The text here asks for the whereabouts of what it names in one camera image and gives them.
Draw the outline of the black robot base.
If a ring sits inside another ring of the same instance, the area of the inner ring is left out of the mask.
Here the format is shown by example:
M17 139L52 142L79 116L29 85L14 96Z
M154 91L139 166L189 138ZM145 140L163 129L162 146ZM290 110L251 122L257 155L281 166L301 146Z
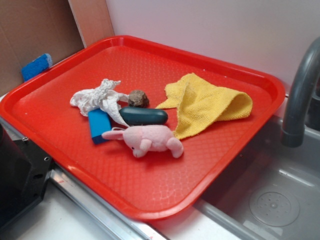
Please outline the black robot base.
M53 163L32 140L12 140L0 127L1 231L44 199Z

